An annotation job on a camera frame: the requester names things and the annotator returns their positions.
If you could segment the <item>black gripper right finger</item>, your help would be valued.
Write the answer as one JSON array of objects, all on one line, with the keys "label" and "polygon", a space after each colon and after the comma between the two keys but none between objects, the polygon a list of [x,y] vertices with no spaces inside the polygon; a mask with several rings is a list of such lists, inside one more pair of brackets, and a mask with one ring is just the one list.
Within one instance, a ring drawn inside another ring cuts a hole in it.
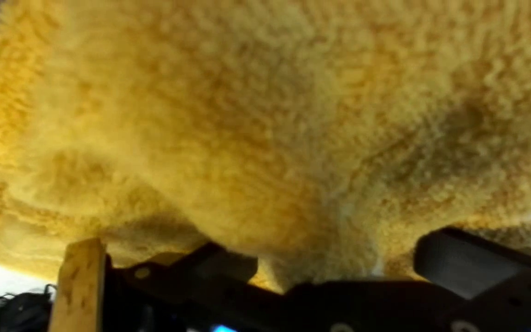
[{"label": "black gripper right finger", "polygon": [[531,332],[531,250],[441,229],[418,242],[414,268],[462,300],[449,332]]}]

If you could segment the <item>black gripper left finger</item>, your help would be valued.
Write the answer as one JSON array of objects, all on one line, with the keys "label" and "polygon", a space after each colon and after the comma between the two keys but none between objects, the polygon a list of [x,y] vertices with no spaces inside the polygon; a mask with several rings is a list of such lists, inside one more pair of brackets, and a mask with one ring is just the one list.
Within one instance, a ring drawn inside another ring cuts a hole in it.
[{"label": "black gripper left finger", "polygon": [[252,285],[257,268],[215,244],[170,266],[108,268],[102,332],[290,332],[285,300]]}]

